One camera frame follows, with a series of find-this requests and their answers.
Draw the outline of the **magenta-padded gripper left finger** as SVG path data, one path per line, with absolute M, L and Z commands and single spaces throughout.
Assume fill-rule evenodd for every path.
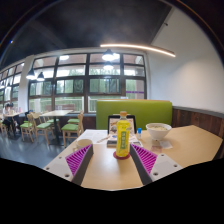
M 77 150 L 67 147 L 45 167 L 45 170 L 81 185 L 93 154 L 92 144 Z

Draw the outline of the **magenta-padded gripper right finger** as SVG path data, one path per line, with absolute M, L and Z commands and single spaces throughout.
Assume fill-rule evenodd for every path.
M 182 167 L 164 153 L 155 153 L 131 144 L 130 155 L 135 163 L 143 185 L 157 181 L 182 169 Z

